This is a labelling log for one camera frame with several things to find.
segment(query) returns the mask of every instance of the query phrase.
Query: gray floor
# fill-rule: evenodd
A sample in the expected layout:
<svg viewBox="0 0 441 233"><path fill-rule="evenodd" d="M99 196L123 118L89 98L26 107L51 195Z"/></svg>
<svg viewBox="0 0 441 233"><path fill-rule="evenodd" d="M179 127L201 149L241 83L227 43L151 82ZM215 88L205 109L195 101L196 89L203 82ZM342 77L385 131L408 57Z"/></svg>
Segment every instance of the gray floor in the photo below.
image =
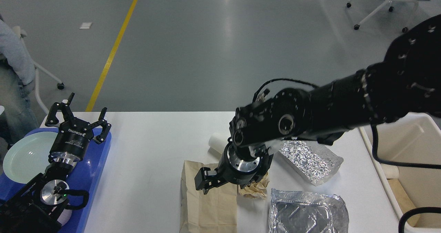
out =
<svg viewBox="0 0 441 233"><path fill-rule="evenodd" d="M290 77L319 85L380 62L404 26L411 4L396 3L353 25L381 0L139 0L93 110L232 111L264 81ZM28 33L46 105L76 96L83 111L132 0L0 0L10 26ZM441 12L420 1L409 27ZM79 30L82 22L93 22ZM276 89L291 84L280 83ZM39 120L43 112L33 99Z"/></svg>

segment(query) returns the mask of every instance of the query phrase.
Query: white bin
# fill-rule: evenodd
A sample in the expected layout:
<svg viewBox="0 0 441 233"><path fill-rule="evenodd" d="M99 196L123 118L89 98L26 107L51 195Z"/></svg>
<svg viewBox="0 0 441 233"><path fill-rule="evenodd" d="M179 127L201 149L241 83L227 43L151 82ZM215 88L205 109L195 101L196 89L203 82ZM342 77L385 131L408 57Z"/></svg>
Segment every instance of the white bin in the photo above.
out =
<svg viewBox="0 0 441 233"><path fill-rule="evenodd" d="M359 128L372 157L370 126ZM401 162L441 164L441 131L427 114L409 113L391 124L378 125L378 156ZM380 164L372 158L392 207L400 219L403 216ZM441 170L398 167L403 188L414 205L441 207ZM406 224L408 233L440 233L440 214L421 214L416 227Z"/></svg>

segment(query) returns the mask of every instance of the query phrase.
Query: white table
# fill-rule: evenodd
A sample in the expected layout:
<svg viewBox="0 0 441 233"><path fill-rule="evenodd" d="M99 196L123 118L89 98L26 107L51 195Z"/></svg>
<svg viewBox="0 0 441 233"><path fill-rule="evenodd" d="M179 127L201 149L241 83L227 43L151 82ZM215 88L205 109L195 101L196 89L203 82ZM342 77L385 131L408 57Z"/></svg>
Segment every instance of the white table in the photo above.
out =
<svg viewBox="0 0 441 233"><path fill-rule="evenodd" d="M90 122L99 112L74 113ZM233 112L108 112L112 145L85 233L178 233L184 160L218 162L208 151L214 132L228 134ZM358 130L329 147L345 161L327 183L307 184L277 153L269 189L340 195L349 212L349 233L396 233L398 220ZM267 233L267 200L238 197L238 232Z"/></svg>

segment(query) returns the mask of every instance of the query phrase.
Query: crumpled paper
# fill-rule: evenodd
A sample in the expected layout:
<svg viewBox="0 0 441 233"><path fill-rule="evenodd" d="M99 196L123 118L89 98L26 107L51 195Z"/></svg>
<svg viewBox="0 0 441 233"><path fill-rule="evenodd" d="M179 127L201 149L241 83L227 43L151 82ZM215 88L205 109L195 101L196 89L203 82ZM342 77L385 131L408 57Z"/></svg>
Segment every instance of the crumpled paper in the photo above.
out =
<svg viewBox="0 0 441 233"><path fill-rule="evenodd" d="M197 191L194 176L201 167L214 170L217 163L184 161L181 175L180 233L237 233L237 185L227 183L210 189L207 195Z"/></svg>
<svg viewBox="0 0 441 233"><path fill-rule="evenodd" d="M255 198L266 198L266 187L268 186L269 178L268 172L263 176L259 182L253 181L244 189L239 189L239 194L243 195L245 198L255 199Z"/></svg>

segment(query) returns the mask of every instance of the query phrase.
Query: crumpled foil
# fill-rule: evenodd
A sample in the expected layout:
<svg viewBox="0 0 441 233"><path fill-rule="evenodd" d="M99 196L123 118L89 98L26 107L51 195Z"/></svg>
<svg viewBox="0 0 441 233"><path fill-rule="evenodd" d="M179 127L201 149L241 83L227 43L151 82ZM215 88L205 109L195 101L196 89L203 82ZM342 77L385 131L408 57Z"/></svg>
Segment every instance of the crumpled foil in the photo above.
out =
<svg viewBox="0 0 441 233"><path fill-rule="evenodd" d="M270 233L348 233L349 215L340 196L271 189Z"/></svg>
<svg viewBox="0 0 441 233"><path fill-rule="evenodd" d="M305 181L314 186L328 181L337 173L343 162L342 157L315 141L284 141L280 153L293 164L294 170Z"/></svg>

